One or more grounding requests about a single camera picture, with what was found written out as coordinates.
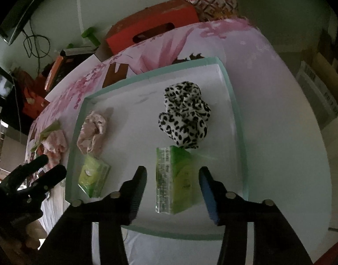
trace crumpled pink cloth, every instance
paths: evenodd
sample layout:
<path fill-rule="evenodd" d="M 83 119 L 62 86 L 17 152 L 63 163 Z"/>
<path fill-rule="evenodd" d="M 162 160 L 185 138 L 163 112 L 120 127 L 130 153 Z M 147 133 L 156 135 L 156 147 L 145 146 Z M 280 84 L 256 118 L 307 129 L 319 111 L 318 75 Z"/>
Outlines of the crumpled pink cloth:
<path fill-rule="evenodd" d="M 62 130 L 52 131 L 46 140 L 41 142 L 44 146 L 44 154 L 49 158 L 45 166 L 46 171 L 58 165 L 61 160 L 61 153 L 67 150 L 67 142 Z"/>
<path fill-rule="evenodd" d="M 82 154 L 92 152 L 97 156 L 101 153 L 106 124 L 107 120 L 96 112 L 91 112 L 86 117 L 77 140 L 77 146 Z"/>

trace patterned box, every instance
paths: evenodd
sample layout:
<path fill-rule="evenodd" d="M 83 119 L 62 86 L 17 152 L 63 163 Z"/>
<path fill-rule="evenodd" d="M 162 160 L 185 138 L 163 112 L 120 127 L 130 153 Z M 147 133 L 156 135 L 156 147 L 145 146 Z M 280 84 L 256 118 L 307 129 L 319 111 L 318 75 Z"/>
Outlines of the patterned box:
<path fill-rule="evenodd" d="M 201 22 L 238 16 L 237 0 L 186 0 L 193 4 Z"/>

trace wall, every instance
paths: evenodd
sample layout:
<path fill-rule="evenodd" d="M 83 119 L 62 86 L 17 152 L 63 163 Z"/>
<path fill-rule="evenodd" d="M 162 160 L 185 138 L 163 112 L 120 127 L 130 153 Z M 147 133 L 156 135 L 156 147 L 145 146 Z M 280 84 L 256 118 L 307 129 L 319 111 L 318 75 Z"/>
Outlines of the wall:
<path fill-rule="evenodd" d="M 81 38 L 83 29 L 95 26 L 101 39 L 110 27 L 122 18 L 145 7 L 168 0 L 44 0 L 32 16 L 34 32 L 47 36 L 51 41 L 51 57 L 41 60 L 44 67 L 69 43 L 75 46 L 89 44 Z M 29 25 L 25 27 L 30 34 Z M 37 59 L 28 58 L 23 48 L 24 35 L 20 34 L 11 46 L 0 38 L 0 66 L 9 70 L 12 63 L 21 66 L 32 77 L 37 75 Z M 41 49 L 47 44 L 40 40 Z"/>
<path fill-rule="evenodd" d="M 9 172 L 13 171 L 17 166 L 23 164 L 25 153 L 26 146 L 5 136 L 0 156 L 0 167 Z"/>
<path fill-rule="evenodd" d="M 8 136 L 9 138 L 12 138 L 13 140 L 16 140 L 16 141 L 20 142 L 24 146 L 27 145 L 28 136 L 26 136 L 23 133 L 20 134 L 19 130 L 15 130 L 11 126 L 8 127 L 8 129 L 6 130 L 5 135 Z"/>
<path fill-rule="evenodd" d="M 32 21 L 36 33 L 51 39 L 50 55 L 55 57 L 69 43 L 83 45 L 81 28 L 96 26 L 96 35 L 102 38 L 118 20 L 164 1 L 167 0 L 45 0 Z M 330 16 L 325 0 L 239 0 L 239 8 L 242 15 L 258 26 L 292 70 L 299 67 L 302 49 L 317 46 L 321 29 L 327 29 Z M 23 40 L 20 35 L 7 46 L 0 38 L 0 65 L 8 70 L 12 62 L 16 62 L 35 77 L 37 61 L 27 58 Z M 42 66 L 51 61 L 52 58 L 44 58 Z"/>
<path fill-rule="evenodd" d="M 316 47 L 328 28 L 325 0 L 238 0 L 239 11 L 256 25 L 278 53 Z"/>

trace plastic tray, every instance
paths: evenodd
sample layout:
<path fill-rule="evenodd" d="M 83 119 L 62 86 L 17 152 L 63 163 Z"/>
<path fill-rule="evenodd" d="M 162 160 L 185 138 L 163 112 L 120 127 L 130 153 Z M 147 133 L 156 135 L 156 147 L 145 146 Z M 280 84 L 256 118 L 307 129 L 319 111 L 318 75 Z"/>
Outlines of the plastic tray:
<path fill-rule="evenodd" d="M 201 89 L 211 107 L 208 134 L 198 149 L 191 150 L 196 176 L 196 205 L 176 215 L 156 213 L 156 148 L 174 145 L 158 127 L 158 115 L 165 111 L 164 89 L 191 81 Z M 128 229 L 160 237 L 189 240 L 218 240 L 224 227 L 209 219 L 200 193 L 198 170 L 208 166 L 213 177 L 227 190 L 247 199 L 247 169 L 244 139 L 228 74 L 218 58 L 179 63 L 122 80 L 85 98 L 73 134 L 67 165 L 66 200 L 91 201 L 78 187 L 84 156 L 76 146 L 85 117 L 92 111 L 108 118 L 101 158 L 111 169 L 101 197 L 119 190 L 133 177 L 137 167 L 147 168 L 147 185 L 137 218 Z"/>

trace television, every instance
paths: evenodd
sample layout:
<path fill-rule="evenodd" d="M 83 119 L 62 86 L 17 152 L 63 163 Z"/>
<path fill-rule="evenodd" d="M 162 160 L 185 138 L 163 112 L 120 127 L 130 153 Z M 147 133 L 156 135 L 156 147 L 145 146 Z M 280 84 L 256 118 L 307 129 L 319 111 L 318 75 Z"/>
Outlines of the television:
<path fill-rule="evenodd" d="M 17 0 L 0 25 L 0 36 L 11 45 L 43 0 Z"/>
<path fill-rule="evenodd" d="M 13 89 L 12 77 L 0 67 L 0 98 L 4 100 Z"/>

